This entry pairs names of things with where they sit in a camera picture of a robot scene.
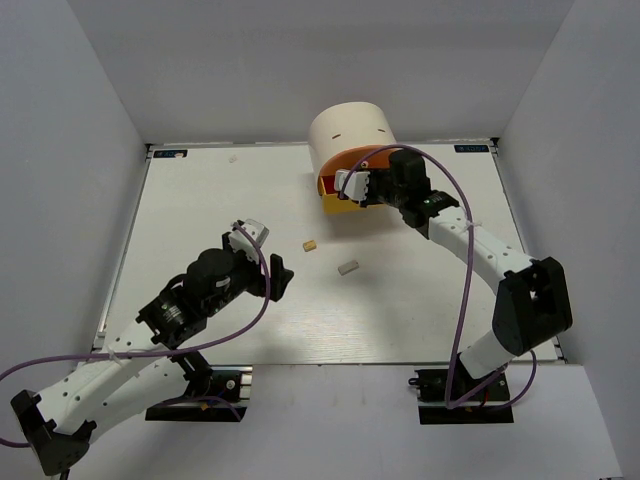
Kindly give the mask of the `small tan eraser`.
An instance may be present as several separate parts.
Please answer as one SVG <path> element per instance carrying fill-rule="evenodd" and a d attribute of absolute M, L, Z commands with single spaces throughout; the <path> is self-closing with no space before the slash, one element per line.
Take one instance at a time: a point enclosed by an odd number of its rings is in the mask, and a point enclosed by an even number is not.
<path fill-rule="evenodd" d="M 314 240 L 310 240 L 303 243 L 303 250 L 305 252 L 310 252 L 312 250 L 315 250 L 316 248 L 317 248 L 317 244 Z"/>

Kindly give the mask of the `orange top drawer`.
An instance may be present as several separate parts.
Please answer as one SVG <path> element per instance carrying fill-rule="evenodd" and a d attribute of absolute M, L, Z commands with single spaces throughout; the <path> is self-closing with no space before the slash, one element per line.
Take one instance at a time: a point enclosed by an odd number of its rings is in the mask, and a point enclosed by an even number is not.
<path fill-rule="evenodd" d="M 381 145 L 367 145 L 336 153 L 327 160 L 320 160 L 319 167 L 315 170 L 316 175 L 319 177 L 333 176 L 339 169 L 350 170 L 358 161 L 363 160 L 367 154 L 379 148 L 381 148 Z M 392 152 L 393 149 L 376 153 L 367 160 L 368 166 L 370 168 L 387 168 L 389 166 L 389 155 Z"/>

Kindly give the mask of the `yellow drawer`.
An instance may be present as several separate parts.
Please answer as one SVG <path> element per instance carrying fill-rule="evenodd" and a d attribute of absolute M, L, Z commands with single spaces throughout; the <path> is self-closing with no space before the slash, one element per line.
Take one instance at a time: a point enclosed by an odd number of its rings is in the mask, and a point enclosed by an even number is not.
<path fill-rule="evenodd" d="M 322 210 L 326 215 L 337 215 L 356 211 L 363 211 L 357 203 L 351 200 L 340 200 L 334 188 L 335 176 L 320 176 L 318 178 L 318 193 L 321 198 Z"/>

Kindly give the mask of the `grey white eraser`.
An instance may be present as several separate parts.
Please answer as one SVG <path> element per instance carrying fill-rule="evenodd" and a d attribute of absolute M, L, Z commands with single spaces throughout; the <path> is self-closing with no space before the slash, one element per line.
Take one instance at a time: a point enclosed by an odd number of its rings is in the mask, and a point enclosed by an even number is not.
<path fill-rule="evenodd" d="M 338 266 L 337 270 L 341 276 L 347 275 L 359 268 L 357 260 L 350 260 Z"/>

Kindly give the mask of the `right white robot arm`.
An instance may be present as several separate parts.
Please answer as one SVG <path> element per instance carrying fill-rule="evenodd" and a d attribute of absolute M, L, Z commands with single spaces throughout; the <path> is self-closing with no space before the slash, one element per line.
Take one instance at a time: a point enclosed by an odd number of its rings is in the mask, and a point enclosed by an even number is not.
<path fill-rule="evenodd" d="M 501 241 L 472 218 L 463 194 L 436 190 L 427 175 L 430 156 L 413 147 L 389 147 L 389 165 L 338 176 L 340 193 L 360 207 L 384 204 L 427 240 L 445 248 L 478 276 L 495 295 L 491 326 L 466 349 L 455 347 L 453 390 L 472 399 L 484 391 L 488 376 L 511 360 L 567 331 L 573 324 L 562 265 L 552 257 L 535 259 Z"/>

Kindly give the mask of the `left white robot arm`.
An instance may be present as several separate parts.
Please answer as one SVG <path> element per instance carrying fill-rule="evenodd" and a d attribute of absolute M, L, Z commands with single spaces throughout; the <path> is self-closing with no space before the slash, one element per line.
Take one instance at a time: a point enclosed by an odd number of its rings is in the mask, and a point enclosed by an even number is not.
<path fill-rule="evenodd" d="M 221 247 L 173 277 L 100 353 L 57 383 L 13 397 L 25 445 L 46 476 L 66 477 L 102 434 L 150 407 L 212 400 L 212 368 L 200 348 L 184 344 L 244 293 L 282 298 L 294 273 L 279 255 L 264 256 L 268 235 L 255 220 L 236 222 Z"/>

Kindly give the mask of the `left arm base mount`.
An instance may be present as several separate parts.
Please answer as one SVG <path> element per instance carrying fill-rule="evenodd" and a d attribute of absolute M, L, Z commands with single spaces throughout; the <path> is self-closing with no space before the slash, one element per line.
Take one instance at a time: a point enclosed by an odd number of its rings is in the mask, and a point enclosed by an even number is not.
<path fill-rule="evenodd" d="M 181 395 L 146 410 L 146 421 L 238 423 L 249 405 L 252 366 L 211 365 L 199 352 L 170 357 L 183 373 Z"/>

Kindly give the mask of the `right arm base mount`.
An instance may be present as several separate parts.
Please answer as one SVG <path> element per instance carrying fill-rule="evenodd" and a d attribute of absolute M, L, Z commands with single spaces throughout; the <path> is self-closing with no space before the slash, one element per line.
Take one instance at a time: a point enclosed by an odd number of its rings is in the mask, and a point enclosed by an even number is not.
<path fill-rule="evenodd" d="M 421 425 L 498 425 L 514 422 L 512 407 L 500 408 L 511 399 L 504 373 L 480 389 L 479 385 L 489 376 L 473 379 L 462 366 L 457 366 L 450 402 L 469 392 L 473 392 L 473 395 L 455 409 L 448 409 L 445 401 L 447 378 L 447 367 L 432 367 L 416 370 L 408 379 L 408 386 L 417 394 Z"/>

